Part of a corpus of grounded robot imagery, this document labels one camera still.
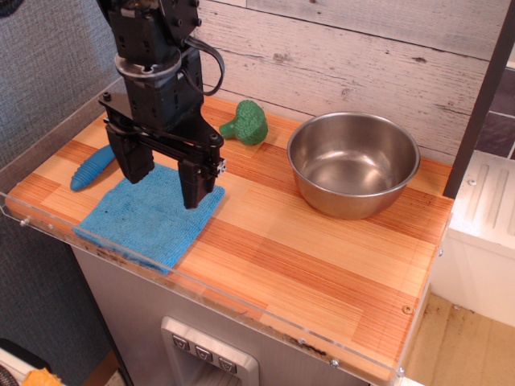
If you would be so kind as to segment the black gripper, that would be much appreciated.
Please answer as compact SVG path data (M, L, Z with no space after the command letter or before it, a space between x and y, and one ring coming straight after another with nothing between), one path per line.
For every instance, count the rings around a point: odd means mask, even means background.
M124 92L105 91L99 102L107 112L110 147L124 176L133 184L154 168L158 152L179 163L186 209L197 208L226 170L220 156L224 139L204 120L204 96L182 78L153 87L126 81Z

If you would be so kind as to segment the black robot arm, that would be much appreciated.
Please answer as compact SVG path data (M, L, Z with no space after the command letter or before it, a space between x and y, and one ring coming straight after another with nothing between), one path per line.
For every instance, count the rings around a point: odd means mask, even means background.
M195 208L225 168L224 140L202 117L206 96L200 54L220 68L220 53L193 36L197 1L100 1L113 33L114 62L126 90L104 93L109 144L122 173L138 183L153 170L154 152L178 163L183 203Z

